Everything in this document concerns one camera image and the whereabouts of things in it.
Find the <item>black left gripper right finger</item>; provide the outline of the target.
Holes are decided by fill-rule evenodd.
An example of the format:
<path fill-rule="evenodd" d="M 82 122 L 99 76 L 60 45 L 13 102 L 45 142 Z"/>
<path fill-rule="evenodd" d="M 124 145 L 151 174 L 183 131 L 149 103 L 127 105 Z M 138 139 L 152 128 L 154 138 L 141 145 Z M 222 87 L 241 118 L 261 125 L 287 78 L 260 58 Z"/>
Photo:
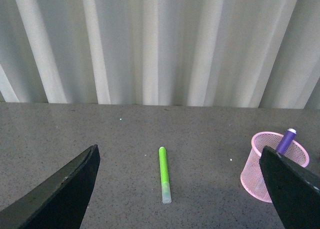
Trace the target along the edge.
<path fill-rule="evenodd" d="M 320 177 L 265 146 L 259 159 L 263 179 L 286 229 L 320 227 Z"/>

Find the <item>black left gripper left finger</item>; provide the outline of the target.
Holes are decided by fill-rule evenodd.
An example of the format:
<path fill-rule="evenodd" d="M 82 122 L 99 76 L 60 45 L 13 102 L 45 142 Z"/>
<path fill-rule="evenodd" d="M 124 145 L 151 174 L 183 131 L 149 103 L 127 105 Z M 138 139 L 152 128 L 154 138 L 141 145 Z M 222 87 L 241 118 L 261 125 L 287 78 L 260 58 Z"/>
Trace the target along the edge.
<path fill-rule="evenodd" d="M 25 196 L 0 212 L 2 229 L 78 229 L 100 165 L 92 145 Z"/>

